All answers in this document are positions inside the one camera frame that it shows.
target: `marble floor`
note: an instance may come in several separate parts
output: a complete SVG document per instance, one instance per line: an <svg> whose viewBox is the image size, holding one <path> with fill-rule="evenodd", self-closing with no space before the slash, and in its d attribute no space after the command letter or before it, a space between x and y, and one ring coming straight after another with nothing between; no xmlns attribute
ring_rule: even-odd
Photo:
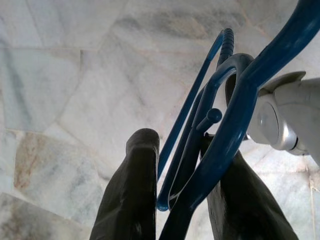
<svg viewBox="0 0 320 240"><path fill-rule="evenodd" d="M127 139L153 128L163 146L220 30L233 29L235 53L256 57L296 4L0 0L0 239L87 240ZM279 74L320 76L317 52L320 33ZM214 106L225 111L223 89ZM319 240L312 158L252 141L240 149L298 237ZM157 235L167 215L157 213ZM213 239L206 202L186 239Z"/></svg>

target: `marble tile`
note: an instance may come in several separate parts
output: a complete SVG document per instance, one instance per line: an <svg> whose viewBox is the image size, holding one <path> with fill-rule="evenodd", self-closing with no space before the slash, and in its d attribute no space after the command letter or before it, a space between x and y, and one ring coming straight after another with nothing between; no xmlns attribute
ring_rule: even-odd
<svg viewBox="0 0 320 240"><path fill-rule="evenodd" d="M101 44L128 0L26 0L45 47Z"/></svg>
<svg viewBox="0 0 320 240"><path fill-rule="evenodd" d="M320 238L320 167L310 174L310 185L312 189L312 207L314 214L314 235L315 239Z"/></svg>
<svg viewBox="0 0 320 240"><path fill-rule="evenodd" d="M9 192L14 186L17 140L14 132L5 128L4 106L0 82L0 193Z"/></svg>
<svg viewBox="0 0 320 240"><path fill-rule="evenodd" d="M0 194L2 240L87 240L91 229L8 194Z"/></svg>
<svg viewBox="0 0 320 240"><path fill-rule="evenodd" d="M234 52L245 53L256 58L271 39L253 26L246 26L234 33Z"/></svg>
<svg viewBox="0 0 320 240"><path fill-rule="evenodd" d="M298 238L314 239L310 179L307 172L260 173Z"/></svg>
<svg viewBox="0 0 320 240"><path fill-rule="evenodd" d="M281 14L288 6L296 4L296 0L237 0L242 6L251 24L257 25L275 13Z"/></svg>
<svg viewBox="0 0 320 240"><path fill-rule="evenodd" d="M223 28L245 23L234 1L130 0L112 29L140 50L186 53L207 51Z"/></svg>
<svg viewBox="0 0 320 240"><path fill-rule="evenodd" d="M288 4L281 10L276 10L264 22L258 24L263 31L271 38L274 38L285 26L292 13L294 12L298 0L287 0Z"/></svg>
<svg viewBox="0 0 320 240"><path fill-rule="evenodd" d="M295 173L307 170L303 156L272 149L253 166L258 173Z"/></svg>
<svg viewBox="0 0 320 240"><path fill-rule="evenodd" d="M140 53L109 35L98 53L84 52L83 79L59 124L101 156L108 179L139 128L154 128L184 95L185 87Z"/></svg>
<svg viewBox="0 0 320 240"><path fill-rule="evenodd" d="M246 163L254 168L261 159L263 160L274 149L269 145L259 144L249 139L241 143L239 150Z"/></svg>
<svg viewBox="0 0 320 240"><path fill-rule="evenodd" d="M60 115L78 85L80 52L1 49L5 126L41 132Z"/></svg>
<svg viewBox="0 0 320 240"><path fill-rule="evenodd" d="M74 146L83 146L74 136L64 130L58 123L54 122L43 133L44 136L66 142Z"/></svg>
<svg viewBox="0 0 320 240"><path fill-rule="evenodd" d="M0 1L0 46L42 47L41 38L25 0Z"/></svg>
<svg viewBox="0 0 320 240"><path fill-rule="evenodd" d="M95 158L83 147L27 133L16 151L14 187L38 207L91 227L103 194Z"/></svg>

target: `rust stain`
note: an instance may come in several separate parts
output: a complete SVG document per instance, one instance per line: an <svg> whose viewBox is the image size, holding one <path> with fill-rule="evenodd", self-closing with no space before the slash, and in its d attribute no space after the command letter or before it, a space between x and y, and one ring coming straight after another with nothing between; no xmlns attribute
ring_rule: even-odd
<svg viewBox="0 0 320 240"><path fill-rule="evenodd" d="M26 189L35 169L43 162L42 153L46 147L44 136L27 133L21 140L15 157L14 187Z"/></svg>

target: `gray vein marble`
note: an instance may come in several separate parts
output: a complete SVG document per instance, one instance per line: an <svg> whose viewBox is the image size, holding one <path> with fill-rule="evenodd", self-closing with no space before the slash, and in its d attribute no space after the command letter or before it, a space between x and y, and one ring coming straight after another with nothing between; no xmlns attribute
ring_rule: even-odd
<svg viewBox="0 0 320 240"><path fill-rule="evenodd" d="M1 49L5 126L45 130L78 85L79 68L76 50Z"/></svg>
<svg viewBox="0 0 320 240"><path fill-rule="evenodd" d="M25 0L0 1L0 46L40 48L41 38Z"/></svg>
<svg viewBox="0 0 320 240"><path fill-rule="evenodd" d="M158 130L186 92L165 70L113 34L98 53L83 54L81 85L59 124L103 157L108 179L125 156L125 144L139 128Z"/></svg>
<svg viewBox="0 0 320 240"><path fill-rule="evenodd" d="M8 194L0 194L0 239L87 240L91 229Z"/></svg>
<svg viewBox="0 0 320 240"><path fill-rule="evenodd" d="M140 50L203 51L223 28L246 24L234 1L130 0L112 31Z"/></svg>
<svg viewBox="0 0 320 240"><path fill-rule="evenodd" d="M26 0L45 47L99 48L128 0Z"/></svg>
<svg viewBox="0 0 320 240"><path fill-rule="evenodd" d="M91 227L103 190L83 147L27 133L15 160L14 187L31 203Z"/></svg>

